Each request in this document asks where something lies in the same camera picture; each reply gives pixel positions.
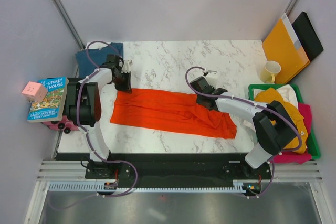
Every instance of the pink toy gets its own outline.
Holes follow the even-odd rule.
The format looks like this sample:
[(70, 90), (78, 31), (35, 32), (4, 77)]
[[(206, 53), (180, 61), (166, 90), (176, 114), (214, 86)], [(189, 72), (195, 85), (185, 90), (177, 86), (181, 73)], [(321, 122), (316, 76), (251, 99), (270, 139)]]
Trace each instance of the pink toy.
[(64, 131), (65, 134), (78, 130), (78, 127), (75, 126), (72, 121), (69, 121), (66, 115), (62, 117), (61, 121), (43, 122), (42, 124), (48, 126), (48, 128), (52, 130)]
[(41, 83), (30, 81), (21, 93), (28, 97), (29, 101), (42, 102), (48, 90)]

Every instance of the wire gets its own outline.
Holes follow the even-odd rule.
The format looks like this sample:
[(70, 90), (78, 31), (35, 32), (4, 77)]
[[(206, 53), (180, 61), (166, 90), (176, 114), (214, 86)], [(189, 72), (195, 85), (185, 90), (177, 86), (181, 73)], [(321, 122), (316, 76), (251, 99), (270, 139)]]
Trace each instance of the wire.
[(260, 175), (260, 174), (258, 174), (259, 175), (259, 182), (258, 182), (258, 186), (260, 186), (261, 185), (261, 181), (262, 181), (262, 176)]
[(84, 200), (87, 200), (87, 199), (89, 199), (89, 198), (92, 198), (93, 196), (96, 196), (96, 195), (97, 195), (97, 194), (90, 194), (90, 195), (88, 195), (88, 196), (86, 196), (86, 197), (84, 197), (84, 198), (82, 198), (82, 199), (80, 199), (80, 200), (78, 200), (78, 201), (76, 201), (76, 202), (70, 204), (69, 206), (67, 206), (67, 207), (62, 207), (62, 208), (54, 207), (54, 206), (50, 203), (50, 197), (49, 197), (49, 198), (48, 198), (48, 206), (49, 206), (52, 210), (54, 210), (54, 211), (64, 211), (64, 210), (67, 210), (67, 209), (69, 209), (69, 208), (71, 208), (71, 207), (73, 207), (73, 206), (75, 206), (75, 205), (77, 205), (77, 204), (79, 204), (79, 203), (82, 203)]
[(109, 164), (120, 164), (120, 163), (124, 163), (124, 164), (127, 164), (127, 165), (129, 165), (129, 166), (131, 166), (131, 167), (133, 168), (133, 170), (134, 170), (134, 172), (135, 172), (135, 180), (134, 180), (133, 185), (132, 185), (129, 189), (127, 189), (126, 191), (124, 191), (124, 192), (122, 192), (122, 193), (120, 193), (120, 194), (113, 194), (113, 195), (106, 195), (106, 196), (105, 196), (105, 197), (110, 197), (110, 198), (112, 198), (112, 197), (120, 197), (120, 196), (127, 195), (131, 190), (134, 189), (135, 185), (137, 184), (137, 182), (138, 182), (138, 171), (137, 171), (136, 167), (135, 167), (132, 163), (130, 163), (130, 162), (128, 162), (128, 161), (125, 161), (125, 160), (113, 160), (113, 161), (112, 161), (112, 160), (107, 160), (107, 159), (101, 157), (101, 156), (97, 153), (97, 151), (93, 148), (93, 146), (92, 146), (92, 143), (91, 143), (90, 138), (89, 138), (88, 130), (87, 130), (86, 128), (84, 128), (84, 127), (80, 124), (80, 120), (79, 120), (80, 100), (81, 100), (81, 95), (82, 95), (82, 92), (83, 92), (83, 87), (84, 87), (84, 85), (85, 85), (86, 82), (88, 82), (92, 77), (94, 77), (96, 74), (99, 73), (99, 66), (98, 66), (97, 64), (95, 64), (94, 61), (90, 58), (89, 50), (88, 50), (88, 48), (89, 48), (92, 44), (94, 44), (94, 43), (103, 43), (103, 44), (106, 44), (106, 45), (111, 46), (112, 48), (114, 48), (112, 45), (110, 45), (110, 44), (108, 44), (108, 43), (106, 43), (106, 42), (103, 42), (103, 41), (93, 41), (93, 42), (91, 42), (91, 43), (87, 46), (87, 50), (86, 50), (87, 57), (88, 57), (88, 59), (89, 59), (89, 60), (90, 60), (90, 61), (97, 67), (97, 69), (96, 69), (92, 74), (90, 74), (89, 76), (87, 76), (87, 77), (84, 79), (84, 81), (81, 83), (80, 87), (79, 87), (78, 97), (77, 97), (77, 106), (76, 106), (76, 122), (77, 122), (78, 127), (80, 127), (80, 128), (84, 131), (84, 134), (85, 134), (87, 143), (88, 143), (88, 145), (89, 145), (91, 151), (95, 154), (95, 156), (96, 156), (98, 159), (102, 160), (102, 161), (105, 162), (105, 163), (109, 163)]
[(270, 162), (272, 163), (272, 175), (271, 175), (271, 179), (269, 180), (269, 183), (267, 184), (267, 186), (265, 187), (265, 189), (263, 191), (260, 188), (260, 193), (259, 194), (256, 194), (255, 196), (249, 196), (250, 199), (251, 198), (252, 199), (259, 198), (261, 195), (263, 195), (269, 189), (270, 185), (272, 184), (273, 179), (274, 179), (274, 173), (275, 173), (275, 165), (274, 165), (274, 161), (270, 161)]
[[(244, 103), (247, 103), (251, 106), (255, 106), (254, 102), (252, 101), (248, 101), (248, 100), (245, 100), (245, 99), (242, 99), (242, 98), (239, 98), (239, 97), (234, 97), (234, 96), (228, 96), (228, 95), (214, 95), (214, 94), (203, 94), (203, 93), (200, 93), (198, 92), (197, 90), (195, 90), (191, 84), (189, 83), (188, 81), (188, 73), (193, 70), (193, 69), (201, 69), (203, 71), (205, 71), (204, 68), (202, 67), (198, 67), (198, 66), (195, 66), (195, 67), (191, 67), (187, 70), (187, 72), (185, 73), (185, 81), (187, 83), (187, 85), (189, 86), (189, 88), (194, 91), (196, 94), (199, 94), (199, 95), (202, 95), (204, 97), (215, 97), (215, 98), (229, 98), (229, 99), (234, 99), (234, 100), (237, 100), (237, 101), (240, 101), (240, 102), (244, 102)], [(292, 125), (284, 116), (282, 116), (281, 114), (279, 114), (278, 112), (274, 111), (274, 110), (271, 110), (267, 107), (264, 107), (264, 106), (261, 106), (261, 105), (256, 105), (257, 108), (259, 109), (263, 109), (263, 110), (266, 110), (274, 115), (276, 115), (277, 117), (279, 117), (281, 120), (283, 120), (296, 134), (296, 136), (298, 137), (299, 139), (299, 145), (296, 147), (296, 148), (291, 148), (291, 149), (286, 149), (286, 150), (283, 150), (283, 151), (297, 151), (298, 149), (301, 148), (302, 146), (302, 138), (301, 138), (301, 135), (299, 134), (298, 130), (295, 128), (294, 125)], [(273, 178), (274, 178), (274, 171), (275, 171), (275, 165), (274, 165), (274, 161), (270, 160), (270, 162), (272, 163), (272, 176), (271, 176), (271, 179), (268, 183), (268, 185), (266, 186), (266, 188), (264, 189), (264, 191), (260, 192), (260, 194), (256, 195), (256, 196), (249, 196), (250, 198), (257, 198), (261, 195), (263, 195), (269, 188), (269, 186), (271, 185), (271, 183), (273, 182)]]
[(80, 165), (83, 166), (85, 169), (87, 169), (88, 167), (83, 164), (83, 157), (85, 157), (87, 159), (87, 156), (85, 156), (85, 155), (82, 156), (82, 158), (80, 159)]
[(260, 193), (262, 192), (262, 185), (260, 184), (260, 191), (258, 193), (252, 191), (251, 189), (248, 189), (251, 193), (253, 193), (254, 195), (260, 195)]
[(80, 161), (80, 165), (83, 166), (85, 169), (88, 168), (87, 166), (85, 166), (85, 165), (83, 164), (83, 160)]
[(120, 60), (121, 60), (121, 62), (122, 62), (122, 66), (121, 66), (121, 69), (124, 67), (124, 65), (125, 65), (125, 62), (124, 62), (124, 59), (123, 58), (119, 58)]
[(102, 44), (107, 45), (108, 47), (110, 47), (110, 48), (112, 48), (114, 51), (116, 51), (117, 55), (118, 55), (120, 58), (122, 58), (122, 57), (120, 56), (120, 54), (119, 54), (119, 51), (118, 51), (114, 46), (112, 46), (111, 44), (108, 44), (108, 43), (106, 43), (106, 42), (104, 42), (104, 41), (100, 41), (100, 40), (93, 41), (93, 42), (91, 42), (91, 43), (88, 44), (88, 46), (86, 47), (85, 52), (86, 52), (86, 56), (88, 57), (89, 61), (90, 61), (96, 68), (99, 68), (99, 66), (98, 66), (98, 65), (91, 59), (91, 57), (90, 57), (90, 53), (89, 53), (89, 47), (90, 47), (92, 44), (95, 44), (95, 43), (102, 43)]
[[(134, 172), (135, 172), (135, 180), (134, 180), (133, 185), (132, 185), (128, 190), (126, 190), (126, 191), (124, 191), (124, 192), (122, 192), (122, 193), (120, 193), (120, 194), (112, 194), (112, 195), (100, 195), (100, 194), (98, 194), (98, 195), (100, 195), (100, 196), (105, 196), (105, 197), (108, 197), (108, 198), (120, 197), (120, 196), (127, 195), (132, 189), (134, 189), (135, 185), (137, 184), (137, 182), (138, 182), (138, 171), (137, 171), (136, 167), (135, 167), (132, 163), (130, 163), (130, 162), (128, 162), (128, 161), (124, 161), (124, 160), (114, 160), (114, 161), (111, 161), (111, 160), (106, 160), (106, 159), (102, 158), (102, 157), (96, 152), (96, 150), (94, 150), (94, 148), (93, 148), (93, 146), (92, 146), (92, 144), (91, 144), (90, 138), (89, 138), (89, 134), (87, 134), (88, 131), (87, 131), (86, 128), (84, 128), (84, 127), (80, 124), (80, 120), (79, 120), (80, 98), (81, 98), (81, 95), (82, 95), (83, 86), (84, 86), (84, 84), (85, 84), (87, 81), (89, 81), (93, 76), (95, 76), (95, 75), (99, 72), (99, 69), (100, 69), (99, 66), (98, 66), (98, 65), (91, 59), (91, 57), (90, 57), (90, 53), (89, 53), (89, 47), (90, 47), (92, 44), (94, 44), (94, 43), (103, 43), (103, 44), (105, 44), (105, 45), (111, 47), (112, 49), (114, 49), (114, 50), (117, 52), (118, 56), (122, 59), (122, 57), (120, 56), (118, 50), (117, 50), (114, 46), (112, 46), (111, 44), (108, 44), (108, 43), (106, 43), (106, 42), (104, 42), (104, 41), (99, 41), (99, 40), (97, 40), (97, 41), (93, 41), (93, 42), (91, 42), (91, 43), (88, 44), (88, 46), (87, 46), (87, 48), (86, 48), (86, 55), (87, 55), (89, 61), (90, 61), (90, 62), (91, 62), (97, 69), (95, 69), (95, 71), (94, 71), (92, 74), (90, 74), (88, 77), (86, 77), (86, 78), (84, 79), (84, 81), (82, 82), (82, 84), (80, 85), (80, 88), (79, 88), (79, 91), (78, 91), (77, 106), (76, 106), (76, 122), (77, 122), (78, 127), (80, 127), (80, 128), (84, 131), (85, 136), (86, 136), (86, 140), (87, 140), (87, 142), (88, 142), (88, 145), (89, 145), (91, 151), (97, 156), (97, 158), (99, 158), (100, 160), (102, 160), (102, 161), (105, 162), (105, 163), (113, 163), (113, 164), (124, 163), (124, 164), (127, 164), (127, 165), (129, 165), (129, 166), (131, 166), (131, 167), (133, 168), (133, 170), (134, 170)], [(83, 167), (87, 168), (87, 166), (85, 166), (85, 165), (82, 163), (82, 160), (80, 161), (80, 164), (81, 164)], [(63, 208), (56, 208), (56, 207), (54, 207), (54, 206), (50, 203), (50, 200), (48, 199), (48, 206), (49, 206), (51, 209), (53, 209), (54, 211), (63, 211), (63, 210), (67, 210), (67, 209), (69, 209), (69, 208), (71, 208), (71, 207), (73, 207), (73, 206), (75, 206), (75, 205), (77, 205), (77, 204), (79, 204), (79, 203), (81, 203), (81, 202), (83, 202), (83, 201), (85, 201), (85, 200), (87, 200), (87, 199), (93, 197), (93, 196), (96, 196), (96, 195), (97, 195), (97, 194), (91, 194), (91, 195), (89, 195), (89, 196), (87, 196), (87, 197), (85, 197), (85, 198), (83, 198), (83, 199), (81, 199), (81, 200), (79, 200), (79, 201), (77, 201), (77, 202), (75, 202), (75, 203), (73, 203), (73, 204), (67, 206), (67, 207), (63, 207)]]
[[(189, 86), (189, 88), (191, 88), (192, 91), (194, 91), (196, 94), (199, 94), (199, 95), (202, 95), (204, 97), (216, 97), (216, 98), (230, 98), (230, 99), (234, 99), (234, 100), (237, 100), (237, 101), (240, 101), (240, 102), (244, 102), (244, 103), (247, 103), (251, 106), (255, 106), (255, 103), (253, 101), (248, 101), (248, 100), (245, 100), (245, 99), (242, 99), (242, 98), (239, 98), (239, 97), (234, 97), (234, 96), (228, 96), (228, 95), (215, 95), (215, 94), (203, 94), (203, 93), (200, 93), (198, 92), (197, 90), (195, 90), (191, 84), (189, 83), (188, 81), (188, 73), (193, 70), (193, 69), (201, 69), (201, 70), (205, 70), (204, 68), (202, 67), (191, 67), (187, 70), (187, 72), (185, 73), (185, 81), (187, 82), (187, 85)], [(276, 115), (277, 117), (279, 117), (281, 120), (283, 120), (294, 132), (295, 132), (295, 135), (298, 137), (299, 139), (299, 145), (295, 148), (291, 148), (291, 149), (283, 149), (283, 151), (285, 152), (291, 152), (291, 151), (297, 151), (301, 148), (302, 146), (302, 138), (301, 138), (301, 135), (300, 133), (298, 132), (298, 130), (295, 128), (294, 125), (292, 125), (283, 115), (279, 114), (278, 112), (272, 110), (272, 109), (269, 109), (265, 106), (261, 106), (261, 105), (256, 105), (257, 108), (259, 109), (262, 109), (262, 110), (266, 110), (274, 115)]]

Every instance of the yellow mug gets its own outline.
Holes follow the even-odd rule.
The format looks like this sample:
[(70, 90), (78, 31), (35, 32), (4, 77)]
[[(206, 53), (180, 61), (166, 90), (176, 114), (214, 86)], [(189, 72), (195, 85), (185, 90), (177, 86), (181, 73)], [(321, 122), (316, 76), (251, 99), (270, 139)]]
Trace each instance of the yellow mug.
[(276, 61), (267, 61), (260, 73), (260, 79), (264, 83), (274, 83), (275, 77), (281, 71), (281, 66)]

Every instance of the white wall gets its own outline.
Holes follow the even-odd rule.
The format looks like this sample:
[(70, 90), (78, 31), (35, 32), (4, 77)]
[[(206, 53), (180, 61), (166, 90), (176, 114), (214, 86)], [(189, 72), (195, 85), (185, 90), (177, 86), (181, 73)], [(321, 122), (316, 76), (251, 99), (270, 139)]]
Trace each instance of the white wall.
[(318, 164), (336, 210), (336, 0), (299, 0), (290, 20), (294, 21), (301, 11), (308, 14), (324, 52), (294, 82), (312, 107), (313, 127), (322, 152)]
[(26, 121), (28, 81), (72, 75), (78, 50), (51, 0), (0, 0), (0, 223), (23, 223), (55, 131)]
[(84, 42), (263, 39), (290, 0), (62, 0)]

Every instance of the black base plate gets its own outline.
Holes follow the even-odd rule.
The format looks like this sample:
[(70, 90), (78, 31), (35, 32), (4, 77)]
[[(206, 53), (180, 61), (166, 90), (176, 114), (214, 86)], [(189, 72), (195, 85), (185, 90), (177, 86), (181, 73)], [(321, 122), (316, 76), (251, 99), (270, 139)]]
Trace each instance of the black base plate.
[[(124, 154), (113, 153), (110, 160), (131, 162), (138, 170), (136, 188), (204, 188), (232, 187), (233, 180), (258, 181), (259, 174), (263, 179), (270, 179), (269, 165), (264, 163), (258, 169), (252, 169), (245, 162), (247, 153), (221, 154)], [(114, 179), (118, 170), (119, 187), (131, 187), (134, 170), (126, 164), (97, 165), (109, 167), (109, 174), (103, 177), (92, 169), (86, 172), (86, 179)]]

